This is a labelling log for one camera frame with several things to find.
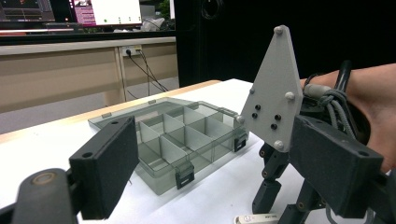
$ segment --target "plastic storage box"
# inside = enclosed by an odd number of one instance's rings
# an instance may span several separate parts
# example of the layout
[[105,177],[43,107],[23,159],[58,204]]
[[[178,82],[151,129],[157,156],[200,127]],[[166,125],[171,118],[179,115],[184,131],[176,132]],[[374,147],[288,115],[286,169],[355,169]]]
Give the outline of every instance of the plastic storage box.
[[101,129],[120,116],[135,116],[139,165],[136,173],[158,195],[184,187],[194,174],[220,158],[241,149],[248,132],[236,121],[236,114],[206,102],[173,98],[137,105],[90,119]]

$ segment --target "black metal rod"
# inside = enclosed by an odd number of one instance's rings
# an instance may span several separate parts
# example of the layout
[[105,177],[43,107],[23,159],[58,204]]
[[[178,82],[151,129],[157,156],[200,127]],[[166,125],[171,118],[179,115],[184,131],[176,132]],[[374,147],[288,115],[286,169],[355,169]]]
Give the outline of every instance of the black metal rod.
[[347,90],[347,83],[349,81],[350,72],[352,70],[352,62],[345,60],[341,63],[340,71],[338,73],[337,81],[334,89],[345,92]]

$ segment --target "power outlet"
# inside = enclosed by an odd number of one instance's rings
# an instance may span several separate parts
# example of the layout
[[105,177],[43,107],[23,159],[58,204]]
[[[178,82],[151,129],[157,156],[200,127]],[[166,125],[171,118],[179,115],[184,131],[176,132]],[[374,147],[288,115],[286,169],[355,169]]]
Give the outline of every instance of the power outlet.
[[126,53],[126,50],[131,51],[131,55],[139,55],[139,50],[142,50],[141,45],[130,45],[130,46],[123,46],[122,47],[122,56],[128,57],[128,54]]

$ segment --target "table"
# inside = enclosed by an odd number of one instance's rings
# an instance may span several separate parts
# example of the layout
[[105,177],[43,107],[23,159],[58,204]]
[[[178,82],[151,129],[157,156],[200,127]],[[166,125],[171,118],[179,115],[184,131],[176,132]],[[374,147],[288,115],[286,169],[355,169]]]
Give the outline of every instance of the table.
[[[67,119],[0,135],[0,207],[15,202],[19,184],[27,176],[49,168],[68,169],[68,158],[84,145],[96,130],[88,119],[110,111],[145,103],[161,97],[205,101],[237,113],[242,111],[252,83],[238,79],[211,80],[144,99],[114,105]],[[236,216],[250,215],[251,204],[262,183],[263,160],[259,149],[263,141],[250,134],[247,145],[236,157],[218,167],[212,175],[205,169],[186,187],[172,188],[156,195],[136,174],[131,176],[122,197],[107,220],[82,220],[79,223],[216,223],[231,224]],[[289,165],[279,179],[282,184],[272,212],[282,213],[295,203],[303,179]],[[363,223],[360,219],[341,219],[338,223]],[[306,223],[329,223],[324,209],[311,212]]]

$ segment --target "black backdrop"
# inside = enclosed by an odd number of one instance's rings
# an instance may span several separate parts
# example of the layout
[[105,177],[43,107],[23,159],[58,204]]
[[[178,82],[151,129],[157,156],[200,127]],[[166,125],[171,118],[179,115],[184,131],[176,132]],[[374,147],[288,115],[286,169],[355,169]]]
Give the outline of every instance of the black backdrop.
[[176,0],[177,57],[180,85],[219,79],[254,81],[274,27],[290,28],[300,77],[338,69],[345,59],[353,68],[396,63],[396,13],[386,1],[316,1],[286,4],[263,0]]

